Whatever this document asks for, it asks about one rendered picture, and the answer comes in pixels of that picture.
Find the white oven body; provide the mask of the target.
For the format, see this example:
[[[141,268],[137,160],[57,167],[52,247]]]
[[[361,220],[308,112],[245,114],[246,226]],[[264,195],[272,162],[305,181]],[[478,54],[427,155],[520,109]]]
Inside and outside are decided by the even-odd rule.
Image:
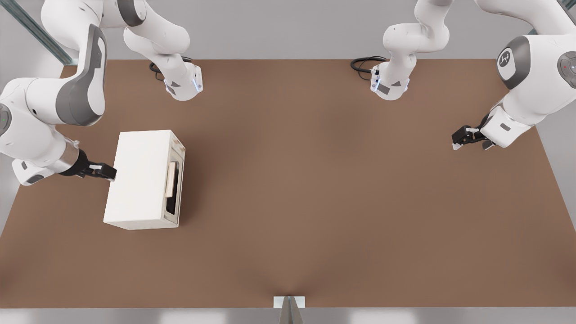
[[[126,230],[174,228],[163,218],[171,130],[121,132],[103,221]]]

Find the white oven door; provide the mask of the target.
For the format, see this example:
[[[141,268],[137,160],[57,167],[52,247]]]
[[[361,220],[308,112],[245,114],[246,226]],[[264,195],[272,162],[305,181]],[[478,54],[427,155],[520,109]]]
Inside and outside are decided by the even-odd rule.
[[[174,135],[173,132],[170,133],[169,141],[169,151],[167,158],[167,166],[171,161],[178,162],[178,179],[175,184],[175,194],[171,198],[164,197],[164,207],[163,207],[163,218],[168,221],[171,226],[178,227],[179,225],[179,214],[180,214],[180,202],[181,202],[181,192],[182,192],[182,178],[183,178],[183,168],[185,166],[185,147]]]

